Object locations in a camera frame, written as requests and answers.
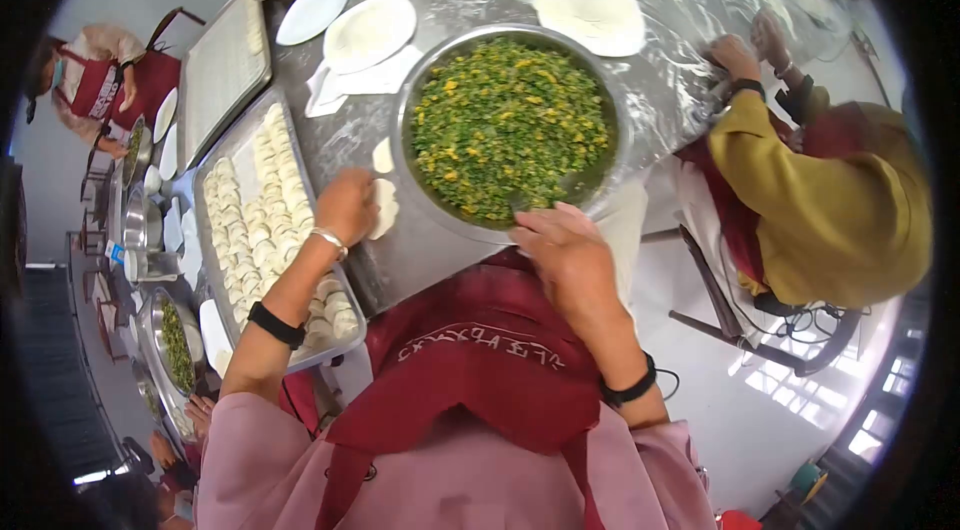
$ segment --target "stainless steel table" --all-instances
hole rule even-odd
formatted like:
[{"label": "stainless steel table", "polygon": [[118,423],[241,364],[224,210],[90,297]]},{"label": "stainless steel table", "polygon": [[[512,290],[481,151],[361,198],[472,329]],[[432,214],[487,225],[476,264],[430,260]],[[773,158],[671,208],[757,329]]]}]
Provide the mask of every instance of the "stainless steel table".
[{"label": "stainless steel table", "polygon": [[[349,0],[352,7],[363,0]],[[537,23],[532,0],[411,0],[417,26],[413,44],[426,52],[451,35],[487,23]],[[636,56],[606,59],[610,75],[627,92],[634,132],[631,166],[640,170],[699,137],[714,107],[713,69],[698,55],[724,33],[748,37],[755,12],[780,8],[798,64],[829,52],[845,35],[816,26],[790,0],[638,0],[646,15],[647,44]],[[287,6],[265,4],[270,39]],[[388,133],[394,95],[351,96],[334,115],[304,116],[305,84],[323,57],[324,35],[293,47],[270,44],[273,82],[286,94],[306,160],[319,193],[345,166],[371,167],[371,153]],[[375,315],[431,284],[495,253],[501,247],[451,233],[418,211],[396,177],[400,212],[387,234],[351,252],[348,271],[368,315]]]}]

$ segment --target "apron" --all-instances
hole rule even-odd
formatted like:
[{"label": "apron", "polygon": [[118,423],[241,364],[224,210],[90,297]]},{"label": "apron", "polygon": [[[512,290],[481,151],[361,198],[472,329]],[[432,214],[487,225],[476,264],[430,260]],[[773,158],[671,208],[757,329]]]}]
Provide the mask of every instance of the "apron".
[{"label": "apron", "polygon": [[[792,130],[784,120],[767,109],[776,134],[786,142]],[[816,117],[813,124],[803,128],[803,154],[821,160],[843,159],[863,149],[863,136],[870,121],[857,103],[832,107]],[[757,226],[761,216],[743,203],[717,169],[707,146],[707,138],[700,137],[680,149],[677,157],[692,162],[703,174],[720,218],[720,229],[726,239],[730,257],[736,269],[758,284],[764,284],[761,242]]]},{"label": "apron", "polygon": [[140,115],[146,118],[147,127],[153,128],[163,99],[180,81],[179,59],[148,50],[133,67],[136,98],[126,111],[120,111],[126,95],[122,86],[123,74],[116,59],[87,59],[66,47],[60,47],[57,52],[83,66],[83,76],[72,103],[59,87],[55,89],[59,98],[70,103],[70,112],[103,124],[113,122],[128,132],[134,128]]},{"label": "apron", "polygon": [[378,455],[414,449],[454,408],[522,449],[562,455],[583,495],[583,527],[603,528],[587,478],[600,374],[514,248],[390,309],[366,344],[375,380],[324,439],[335,446],[317,530],[340,523]]}]

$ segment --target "black wristband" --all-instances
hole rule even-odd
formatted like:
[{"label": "black wristband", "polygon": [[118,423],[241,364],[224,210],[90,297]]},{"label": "black wristband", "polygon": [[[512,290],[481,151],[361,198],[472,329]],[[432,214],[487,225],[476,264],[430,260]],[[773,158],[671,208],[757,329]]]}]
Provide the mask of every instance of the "black wristband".
[{"label": "black wristband", "polygon": [[300,348],[300,345],[304,344],[306,330],[302,323],[297,327],[286,323],[271,313],[270,309],[267,309],[259,300],[250,308],[246,319],[270,332],[276,340],[286,343],[290,347],[290,351],[296,351]]},{"label": "black wristband", "polygon": [[763,89],[763,84],[757,80],[750,80],[748,78],[741,78],[740,80],[735,81],[729,87],[729,98],[733,99],[734,96],[738,93],[747,89],[748,91],[756,91],[759,93],[760,98],[763,99],[763,102],[767,102],[767,91]]},{"label": "black wristband", "polygon": [[654,363],[654,358],[650,353],[643,351],[643,355],[647,357],[647,373],[627,390],[615,391],[607,386],[607,383],[603,381],[603,377],[600,378],[600,393],[603,395],[604,403],[617,409],[622,407],[623,404],[639,399],[647,394],[650,387],[657,381],[657,365]]}]

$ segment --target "yellow shirt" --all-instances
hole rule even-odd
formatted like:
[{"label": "yellow shirt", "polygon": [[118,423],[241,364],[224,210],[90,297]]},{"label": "yellow shirt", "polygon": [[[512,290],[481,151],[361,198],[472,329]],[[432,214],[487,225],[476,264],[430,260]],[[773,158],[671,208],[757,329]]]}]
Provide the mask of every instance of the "yellow shirt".
[{"label": "yellow shirt", "polygon": [[[760,216],[765,283],[787,305],[863,308],[913,288],[930,268],[930,187],[894,110],[859,104],[869,152],[820,159],[790,151],[761,96],[741,90],[707,139],[720,173]],[[806,121],[830,98],[814,88]]]}]

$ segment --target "silver bracelet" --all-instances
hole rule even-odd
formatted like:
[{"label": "silver bracelet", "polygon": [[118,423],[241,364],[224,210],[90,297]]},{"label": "silver bracelet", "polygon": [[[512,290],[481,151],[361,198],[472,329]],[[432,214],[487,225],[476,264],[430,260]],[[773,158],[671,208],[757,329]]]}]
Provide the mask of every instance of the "silver bracelet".
[{"label": "silver bracelet", "polygon": [[787,63],[785,68],[783,68],[783,71],[780,73],[774,72],[776,80],[784,80],[784,76],[786,76],[787,72],[789,72],[791,69],[793,69],[793,59],[790,59],[790,62]]},{"label": "silver bracelet", "polygon": [[337,255],[337,261],[343,261],[347,258],[347,254],[350,252],[350,249],[347,248],[344,243],[340,242],[340,239],[337,238],[337,235],[326,229],[325,227],[312,227],[310,228],[310,234],[321,236],[326,242],[330,243],[334,247],[340,250],[340,254]]}]

